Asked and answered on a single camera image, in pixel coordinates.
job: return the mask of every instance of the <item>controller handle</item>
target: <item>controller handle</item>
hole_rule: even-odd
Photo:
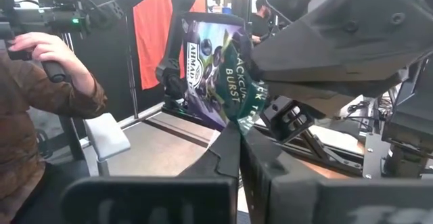
[[[66,79],[65,72],[60,63],[55,61],[46,61],[42,62],[42,67],[45,73],[47,73],[48,79],[52,83],[60,83]]]

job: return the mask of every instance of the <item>person in background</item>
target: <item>person in background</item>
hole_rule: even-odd
[[[38,153],[29,107],[57,115],[95,118],[106,107],[104,90],[57,36],[31,32],[10,41],[33,60],[57,61],[72,83],[52,83],[30,62],[11,61],[0,51],[0,223],[65,223],[60,196],[73,181]]]
[[[260,37],[269,34],[268,21],[272,15],[271,10],[265,6],[265,0],[256,1],[257,12],[251,15],[252,41],[260,43]]]

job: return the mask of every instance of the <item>person's hand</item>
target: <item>person's hand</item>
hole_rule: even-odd
[[[41,32],[30,32],[10,41],[10,51],[26,50],[32,59],[40,62],[59,62],[66,72],[73,75],[88,74],[89,71],[61,38]]]
[[[260,37],[257,37],[257,36],[255,36],[255,35],[253,35],[253,36],[251,37],[251,39],[252,39],[252,42],[253,42],[254,44],[259,44],[259,43],[261,42]]]

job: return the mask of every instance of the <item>robotic arm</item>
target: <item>robotic arm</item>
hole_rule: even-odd
[[[10,40],[16,35],[26,32],[79,32],[88,34],[92,28],[110,28],[124,17],[132,7],[143,0],[112,0],[96,5],[90,0],[55,0],[53,7],[40,7],[38,9],[23,9],[15,7],[14,0],[0,0],[0,39]],[[173,14],[168,32],[168,39],[164,59],[158,71],[160,82],[166,82],[162,75],[166,71],[179,74],[179,66],[169,62],[179,58],[183,33],[179,14],[189,11],[195,0],[172,0]],[[13,60],[31,60],[30,54],[9,52]],[[62,82],[65,79],[64,71],[57,62],[43,62],[44,70],[49,79]]]

